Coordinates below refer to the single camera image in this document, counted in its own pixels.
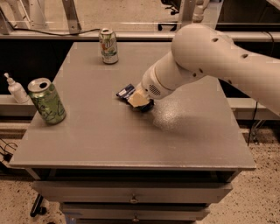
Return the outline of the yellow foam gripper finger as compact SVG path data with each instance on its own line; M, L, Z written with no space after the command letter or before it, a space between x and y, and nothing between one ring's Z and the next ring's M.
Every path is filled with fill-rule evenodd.
M147 105L150 102L150 97L142 88L137 88L135 92L129 97L128 103L136 108Z

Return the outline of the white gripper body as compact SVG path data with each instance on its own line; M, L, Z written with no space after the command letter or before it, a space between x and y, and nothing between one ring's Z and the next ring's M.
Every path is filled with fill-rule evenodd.
M171 72L158 62L152 65L137 84L136 90L147 99L160 100L172 94L175 90L172 85Z

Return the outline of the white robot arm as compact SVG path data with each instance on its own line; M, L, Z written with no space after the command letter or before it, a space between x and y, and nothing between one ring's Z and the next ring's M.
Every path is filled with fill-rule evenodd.
M280 115L280 59L247 51L203 24L176 32L171 50L143 75L129 104L141 107L205 76L225 81Z

